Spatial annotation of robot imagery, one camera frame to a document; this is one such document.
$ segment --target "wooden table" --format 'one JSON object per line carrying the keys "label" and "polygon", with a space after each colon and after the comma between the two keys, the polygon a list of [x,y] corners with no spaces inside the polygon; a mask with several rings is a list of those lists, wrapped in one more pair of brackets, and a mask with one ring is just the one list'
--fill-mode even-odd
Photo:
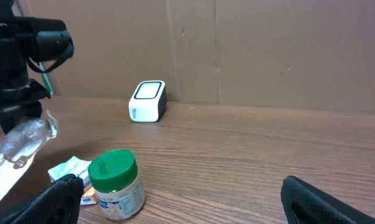
{"label": "wooden table", "polygon": [[[0,203],[49,183],[72,156],[133,151],[146,191],[129,223],[286,223],[280,189],[295,175],[375,218],[375,115],[168,103],[158,123],[133,123],[128,101],[54,97],[59,135]],[[32,180],[38,177],[38,184]],[[99,205],[80,223],[107,220]]]}

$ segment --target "bottle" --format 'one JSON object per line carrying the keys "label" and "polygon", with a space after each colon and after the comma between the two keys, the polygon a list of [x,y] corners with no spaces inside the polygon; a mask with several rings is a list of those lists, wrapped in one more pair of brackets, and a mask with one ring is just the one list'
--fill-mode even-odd
{"label": "bottle", "polygon": [[130,218],[142,208],[145,193],[131,151],[116,149],[98,156],[89,165],[88,174],[109,219]]}

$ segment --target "green lid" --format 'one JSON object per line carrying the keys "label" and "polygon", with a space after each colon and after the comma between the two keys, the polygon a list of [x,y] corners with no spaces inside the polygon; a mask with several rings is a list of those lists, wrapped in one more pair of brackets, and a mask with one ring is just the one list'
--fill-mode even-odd
{"label": "green lid", "polygon": [[132,183],[138,175],[138,166],[131,151],[115,149],[94,159],[88,173],[95,190],[111,192]]}

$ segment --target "jar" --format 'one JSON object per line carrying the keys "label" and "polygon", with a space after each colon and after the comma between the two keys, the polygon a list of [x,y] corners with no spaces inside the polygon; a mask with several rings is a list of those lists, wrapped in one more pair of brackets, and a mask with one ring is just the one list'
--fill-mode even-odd
{"label": "jar", "polygon": [[145,192],[131,151],[116,149],[98,156],[89,165],[88,174],[109,219],[130,218],[142,208]]}

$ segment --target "small white device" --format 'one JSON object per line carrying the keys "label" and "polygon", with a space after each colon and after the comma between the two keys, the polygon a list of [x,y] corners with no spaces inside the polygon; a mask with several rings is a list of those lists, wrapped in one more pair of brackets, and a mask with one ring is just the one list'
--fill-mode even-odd
{"label": "small white device", "polygon": [[135,122],[157,122],[164,113],[166,104],[165,82],[141,82],[130,100],[130,118]]}

